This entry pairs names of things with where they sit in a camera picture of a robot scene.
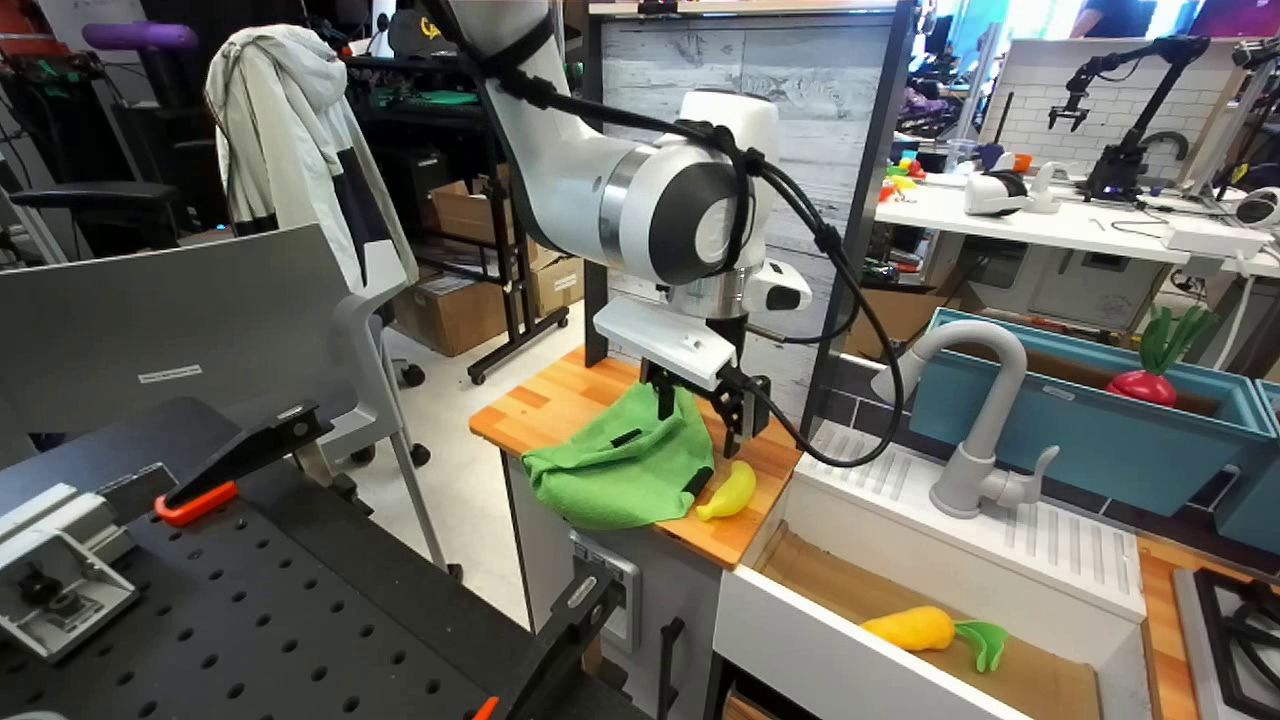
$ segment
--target faucet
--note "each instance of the faucet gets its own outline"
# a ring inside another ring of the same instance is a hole
[[[957,445],[944,478],[929,489],[929,499],[940,512],[962,515],[962,520],[971,520],[981,499],[994,499],[999,508],[1017,508],[1017,506],[1040,499],[1040,479],[1044,479],[1047,466],[1059,457],[1057,445],[1040,454],[1031,478],[994,478],[1003,422],[1008,422],[1013,400],[1017,400],[1017,392],[1022,392],[1022,386],[1030,378],[1030,353],[1008,327],[990,326],[990,320],[957,320],[957,326],[940,326],[940,327],[926,331],[900,356],[904,392],[914,392],[921,386],[929,362],[940,348],[952,348],[952,345],[986,345],[986,348],[994,348],[997,362],[999,362],[999,378],[990,390],[990,400],[975,414],[975,424]],[[872,392],[879,400],[893,400],[893,374],[890,369],[879,369],[879,378],[872,379]]]

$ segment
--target sink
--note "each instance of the sink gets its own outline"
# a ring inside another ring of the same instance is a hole
[[[825,424],[815,445],[851,457],[867,436]],[[940,459],[900,445],[851,472],[806,457],[722,579],[718,652],[815,718],[1153,718],[1138,538],[1044,499],[957,520],[929,499],[937,478]],[[858,597],[879,586],[1008,627],[999,672],[950,672],[867,636]],[[1052,667],[1057,694],[1083,672],[1096,702],[1017,703],[1036,694],[999,686],[1044,677],[1030,665]]]

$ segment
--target blue bin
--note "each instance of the blue bin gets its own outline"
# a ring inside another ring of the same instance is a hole
[[[971,320],[970,312],[940,307],[932,326]],[[1096,374],[1140,369],[1131,353],[1057,335],[1023,326],[1003,326],[1023,341],[1030,353],[1057,356]],[[914,434],[944,445],[962,445],[997,379],[997,366],[940,353],[914,403]],[[1276,445],[1276,416],[1257,379],[1173,369],[1168,379],[1190,392],[1216,400],[1216,416],[1138,403],[1104,390],[1030,378],[1003,440],[999,466],[1031,472],[1047,445],[1065,457],[1047,467],[1052,479],[1123,499],[1131,508],[1173,515],[1185,508],[1223,466]]]
[[[1219,532],[1280,556],[1280,440],[1260,447],[1242,478],[1242,493],[1228,496]]]

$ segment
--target white cloth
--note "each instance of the white cloth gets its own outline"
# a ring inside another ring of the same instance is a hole
[[[339,272],[361,289],[361,257],[331,188],[339,154],[357,154],[371,191],[385,188],[345,93],[349,63],[296,23],[227,35],[206,75],[232,221],[319,226]]]

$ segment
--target orange clip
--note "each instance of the orange clip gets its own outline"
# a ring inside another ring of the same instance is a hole
[[[483,696],[483,703],[477,709],[472,720],[495,720],[495,703],[501,703],[501,696]]]
[[[235,479],[225,479],[217,489],[208,489],[206,496],[182,506],[182,508],[169,508],[165,496],[155,496],[152,512],[172,523],[172,528],[192,528],[201,523],[206,515],[227,508],[232,499],[241,496],[241,485]]]

